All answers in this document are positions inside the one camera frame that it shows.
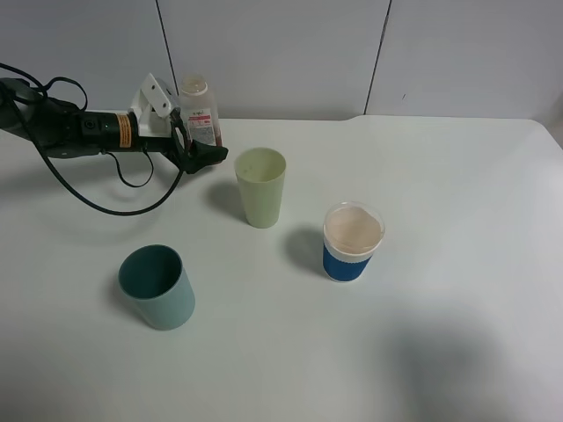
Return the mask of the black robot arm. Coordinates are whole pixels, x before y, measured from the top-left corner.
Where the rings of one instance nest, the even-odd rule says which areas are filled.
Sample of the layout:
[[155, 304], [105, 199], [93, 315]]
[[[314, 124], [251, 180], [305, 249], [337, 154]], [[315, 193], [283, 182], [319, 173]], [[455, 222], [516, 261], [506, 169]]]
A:
[[47, 95], [23, 78], [3, 78], [1, 129], [36, 140], [50, 158], [116, 152], [157, 152], [179, 170], [195, 174], [222, 162], [225, 147], [192, 140], [181, 119], [179, 99], [160, 78], [149, 74], [128, 111], [94, 112]]

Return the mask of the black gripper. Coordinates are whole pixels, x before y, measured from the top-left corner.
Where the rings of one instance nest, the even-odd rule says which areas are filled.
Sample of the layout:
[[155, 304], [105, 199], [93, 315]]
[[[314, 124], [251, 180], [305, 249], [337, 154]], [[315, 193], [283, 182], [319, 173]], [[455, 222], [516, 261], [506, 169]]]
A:
[[172, 112], [168, 117], [169, 134], [167, 136], [139, 136], [147, 152], [158, 152], [186, 174], [221, 163], [228, 156], [229, 150], [223, 146], [207, 145], [191, 141], [180, 112]]

